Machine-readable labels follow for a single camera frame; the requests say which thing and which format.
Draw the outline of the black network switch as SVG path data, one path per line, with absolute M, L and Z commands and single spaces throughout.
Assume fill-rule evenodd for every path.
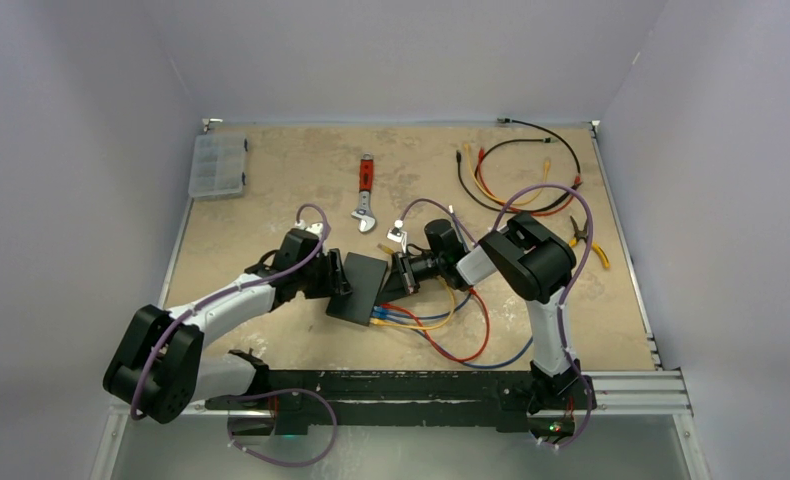
M 325 309 L 326 315 L 356 325 L 369 326 L 387 266 L 384 260 L 348 253 L 343 270 L 351 292 L 331 298 Z

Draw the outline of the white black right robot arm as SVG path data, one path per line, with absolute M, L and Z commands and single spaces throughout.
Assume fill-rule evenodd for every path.
M 391 270 L 376 303 L 416 294 L 420 282 L 439 277 L 454 290 L 467 291 L 499 273 L 526 303 L 533 346 L 533 411 L 582 405 L 587 387 L 580 362 L 570 349 L 568 322 L 558 318 L 560 298 L 570 285 L 576 257 L 571 247 L 528 214 L 517 214 L 499 230 L 484 235 L 467 250 L 448 219 L 427 223 L 426 249 L 391 256 Z

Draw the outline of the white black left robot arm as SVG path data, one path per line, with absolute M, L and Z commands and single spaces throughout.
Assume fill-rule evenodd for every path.
M 206 359 L 206 347 L 243 323 L 266 315 L 297 294 L 320 299 L 348 294 L 340 253 L 324 245 L 322 223 L 296 225 L 279 249 L 199 300 L 169 310 L 138 309 L 103 376 L 103 389 L 126 402 L 133 419 L 165 424 L 193 401 L 231 396 L 255 409 L 268 399 L 266 365 L 253 355 L 229 352 Z

